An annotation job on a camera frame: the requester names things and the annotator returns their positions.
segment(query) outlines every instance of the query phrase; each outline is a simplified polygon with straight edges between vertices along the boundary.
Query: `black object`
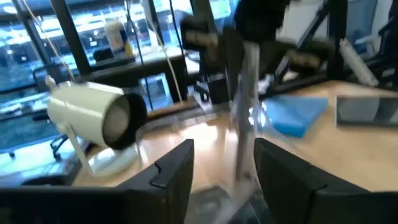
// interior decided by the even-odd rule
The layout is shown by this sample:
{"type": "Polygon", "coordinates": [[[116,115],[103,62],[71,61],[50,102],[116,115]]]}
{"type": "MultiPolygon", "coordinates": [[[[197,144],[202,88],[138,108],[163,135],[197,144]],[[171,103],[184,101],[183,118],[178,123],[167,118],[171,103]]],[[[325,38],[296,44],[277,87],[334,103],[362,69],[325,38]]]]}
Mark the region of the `black object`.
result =
{"type": "Polygon", "coordinates": [[[183,224],[193,157],[189,139],[115,188],[0,189],[0,223],[183,224]]]}
{"type": "Polygon", "coordinates": [[[256,139],[259,181],[277,224],[398,223],[398,194],[371,193],[265,139],[256,139]]]}
{"type": "Polygon", "coordinates": [[[220,104],[229,101],[228,86],[224,75],[218,74],[208,77],[207,84],[209,88],[209,96],[213,104],[220,104]]]}
{"type": "Polygon", "coordinates": [[[243,0],[238,3],[234,20],[245,40],[261,43],[275,40],[276,31],[284,21],[290,0],[243,0]]]}
{"type": "Polygon", "coordinates": [[[338,96],[336,125],[398,128],[397,97],[338,96]]]}
{"type": "Polygon", "coordinates": [[[111,59],[111,58],[113,58],[112,50],[110,48],[96,50],[93,53],[93,57],[96,62],[111,59]]]}

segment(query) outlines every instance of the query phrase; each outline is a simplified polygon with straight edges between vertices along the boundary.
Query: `blue sponge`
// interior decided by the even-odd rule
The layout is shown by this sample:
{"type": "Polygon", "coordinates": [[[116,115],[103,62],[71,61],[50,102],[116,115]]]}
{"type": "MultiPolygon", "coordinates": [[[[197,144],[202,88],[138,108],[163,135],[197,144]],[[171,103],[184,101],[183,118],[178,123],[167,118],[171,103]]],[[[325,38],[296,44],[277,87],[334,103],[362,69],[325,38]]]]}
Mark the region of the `blue sponge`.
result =
{"type": "Polygon", "coordinates": [[[278,132],[302,138],[328,108],[328,98],[275,96],[266,99],[263,108],[278,132]]]}

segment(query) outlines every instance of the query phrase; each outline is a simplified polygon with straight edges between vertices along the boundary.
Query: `wooden desk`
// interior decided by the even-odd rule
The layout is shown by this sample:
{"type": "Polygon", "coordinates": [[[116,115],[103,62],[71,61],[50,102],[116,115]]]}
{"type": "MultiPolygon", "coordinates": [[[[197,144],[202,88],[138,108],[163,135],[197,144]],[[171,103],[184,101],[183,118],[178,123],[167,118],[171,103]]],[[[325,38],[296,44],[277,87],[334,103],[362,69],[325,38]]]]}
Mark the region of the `wooden desk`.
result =
{"type": "MultiPolygon", "coordinates": [[[[343,82],[327,82],[295,93],[329,97],[329,108],[296,145],[263,136],[306,161],[370,191],[398,190],[398,131],[381,128],[335,128],[336,95],[393,95],[382,90],[343,82]]],[[[144,165],[148,166],[186,138],[195,140],[192,191],[222,185],[233,178],[236,136],[228,131],[228,115],[221,114],[207,123],[173,131],[165,129],[146,134],[142,142],[144,165]]],[[[116,177],[93,179],[84,170],[75,185],[116,186],[138,173],[138,162],[116,177]]]]}

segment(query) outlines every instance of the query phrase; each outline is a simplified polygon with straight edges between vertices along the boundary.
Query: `bottle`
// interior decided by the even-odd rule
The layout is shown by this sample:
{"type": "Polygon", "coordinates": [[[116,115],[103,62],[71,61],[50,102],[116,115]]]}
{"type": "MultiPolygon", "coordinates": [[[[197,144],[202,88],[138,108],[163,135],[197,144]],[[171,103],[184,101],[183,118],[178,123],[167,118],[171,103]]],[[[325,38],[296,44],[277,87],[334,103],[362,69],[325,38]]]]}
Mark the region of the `bottle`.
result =
{"type": "Polygon", "coordinates": [[[115,58],[129,58],[134,54],[124,25],[120,21],[109,22],[105,25],[105,34],[115,58]]]}

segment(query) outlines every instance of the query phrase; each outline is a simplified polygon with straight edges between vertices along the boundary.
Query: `glass partition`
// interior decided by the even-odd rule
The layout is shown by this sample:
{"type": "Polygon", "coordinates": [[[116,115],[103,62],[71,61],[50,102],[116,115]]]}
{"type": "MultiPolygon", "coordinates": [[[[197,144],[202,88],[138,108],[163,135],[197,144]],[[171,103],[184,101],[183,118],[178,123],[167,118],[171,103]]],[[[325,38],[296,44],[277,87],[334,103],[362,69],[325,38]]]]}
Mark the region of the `glass partition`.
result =
{"type": "Polygon", "coordinates": [[[32,87],[32,71],[42,65],[23,25],[11,23],[0,26],[0,92],[32,87]]]}

